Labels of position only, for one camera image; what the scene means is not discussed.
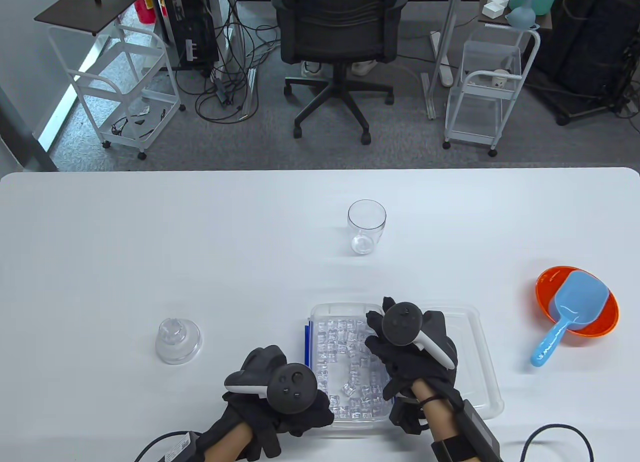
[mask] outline white table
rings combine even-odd
[[[388,213],[364,257],[345,235],[359,198]],[[0,213],[2,460],[130,462],[162,433],[205,430],[249,350],[278,344],[301,361],[315,304],[384,295],[478,308],[505,402],[489,426],[506,462],[557,422],[584,430],[599,460],[636,455],[640,180],[630,169],[21,173],[2,179]],[[533,282],[558,264],[597,274],[621,318],[610,336],[565,343],[533,370],[548,327],[532,315]],[[154,355],[169,316],[203,332],[183,366]],[[546,439],[558,442],[528,460],[587,460],[574,434]],[[429,443],[395,427],[283,437],[279,460],[418,462],[434,459]]]

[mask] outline forearm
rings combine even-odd
[[[246,423],[236,425],[231,432],[204,452],[205,462],[235,462],[254,436]]]
[[[416,380],[411,390],[419,401],[427,400],[436,395],[423,380]],[[460,434],[453,418],[453,408],[448,400],[432,400],[423,405],[422,411],[429,423],[434,441],[449,439]],[[480,459],[473,457],[466,462],[480,462]]]

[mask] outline clear plastic cup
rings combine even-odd
[[[189,362],[202,347],[198,325],[186,318],[165,318],[155,337],[155,353],[165,363],[177,366]]]
[[[362,199],[349,207],[347,215],[351,249],[356,254],[371,254],[382,236],[387,211],[375,200]]]

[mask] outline floor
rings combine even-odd
[[[242,5],[240,15],[245,24],[274,23],[259,15],[259,4],[264,3]],[[398,53],[432,60],[425,34],[439,28],[444,11],[443,2],[408,4],[402,14]],[[473,18],[476,11],[475,2],[462,4],[459,23]],[[464,41],[476,27],[473,21],[455,30],[449,53],[451,64],[459,64]],[[262,35],[275,36],[264,32]],[[123,84],[131,83],[126,61],[116,62],[110,68],[111,75]],[[207,122],[194,112],[195,97],[181,94],[187,110],[175,115],[148,149],[147,159],[141,161],[137,150],[131,147],[114,144],[104,149],[84,110],[76,104],[51,155],[62,171],[592,166],[640,170],[640,134],[628,121],[603,113],[558,126],[553,115],[527,90],[520,95],[503,132],[498,156],[489,157],[484,146],[456,142],[450,150],[444,150],[441,144],[447,90],[438,86],[438,118],[429,121],[416,75],[430,73],[432,68],[433,64],[427,62],[398,58],[391,64],[378,64],[366,76],[366,80],[391,84],[395,90],[393,106],[384,104],[383,95],[354,94],[370,124],[370,146],[360,144],[361,129],[338,100],[329,101],[311,115],[302,124],[302,139],[293,139],[293,119],[313,94],[307,87],[298,86],[294,87],[294,97],[283,96],[283,78],[299,75],[300,67],[283,63],[276,49],[258,70],[260,105],[249,120],[227,125]],[[198,73],[180,72],[178,79],[189,92],[202,90],[204,80]],[[167,87],[169,77],[161,73],[153,82],[159,88]],[[108,104],[95,100],[90,103],[100,116],[108,115]],[[232,113],[231,108],[223,111],[217,105],[211,104],[206,110],[216,117]]]

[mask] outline red object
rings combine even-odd
[[[154,11],[153,2],[151,2],[151,8],[149,8],[146,0],[136,0],[135,2],[133,2],[133,7],[135,7],[137,18],[141,23],[156,23],[156,11]]]
[[[556,321],[551,318],[551,315],[549,315],[549,304],[551,304],[551,300],[554,298],[558,290],[560,290],[562,284],[565,283],[565,280],[567,280],[569,274],[577,270],[580,270],[580,268],[567,267],[562,265],[558,267],[547,268],[547,270],[542,272],[542,274],[540,274],[540,277],[537,278],[537,282],[535,282],[535,298],[537,299],[537,303],[544,314],[554,324],[556,323]],[[571,332],[572,334],[576,334],[576,336],[581,337],[606,336],[606,334],[614,330],[614,328],[618,324],[619,317],[620,312],[618,310],[618,302],[613,296],[613,293],[609,291],[608,299],[606,300],[604,309],[602,309],[601,314],[594,323],[587,325],[583,329],[569,330],[567,332]]]

